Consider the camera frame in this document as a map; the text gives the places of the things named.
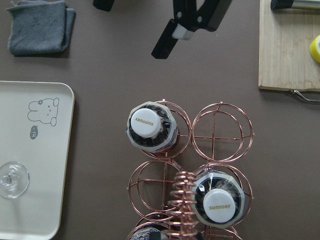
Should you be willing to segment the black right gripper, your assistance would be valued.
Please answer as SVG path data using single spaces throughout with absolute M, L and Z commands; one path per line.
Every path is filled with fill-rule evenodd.
M 167 59 L 178 40 L 191 39 L 198 29 L 216 31 L 231 3 L 231 0 L 204 0 L 197 7 L 195 0 L 173 0 L 174 19 L 169 20 L 151 55 Z

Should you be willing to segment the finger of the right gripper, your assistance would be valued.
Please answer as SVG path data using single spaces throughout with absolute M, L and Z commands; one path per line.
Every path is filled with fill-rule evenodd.
M 115 0 L 93 0 L 92 5 L 102 11 L 110 12 Z

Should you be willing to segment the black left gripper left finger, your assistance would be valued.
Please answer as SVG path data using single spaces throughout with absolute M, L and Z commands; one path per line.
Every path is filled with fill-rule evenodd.
M 162 233 L 160 231 L 149 233 L 149 240 L 161 240 L 161 239 L 162 239 Z

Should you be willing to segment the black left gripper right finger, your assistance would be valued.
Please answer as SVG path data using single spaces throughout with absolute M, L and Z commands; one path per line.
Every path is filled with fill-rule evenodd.
M 204 240 L 204 236 L 201 232 L 196 232 L 195 235 L 193 236 L 195 240 Z

